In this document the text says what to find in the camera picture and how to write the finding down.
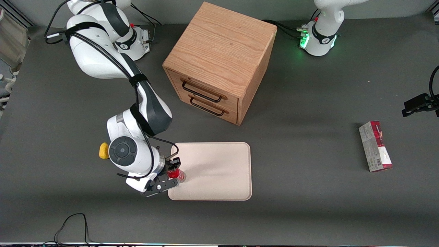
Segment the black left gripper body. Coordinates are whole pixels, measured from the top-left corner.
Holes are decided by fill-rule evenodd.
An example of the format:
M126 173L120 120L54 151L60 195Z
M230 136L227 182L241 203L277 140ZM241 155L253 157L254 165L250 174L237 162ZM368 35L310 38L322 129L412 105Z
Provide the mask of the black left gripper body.
M434 111L436 116L439 117L439 100L438 95L433 96L426 96L425 97L426 102L429 102L426 104L425 111Z

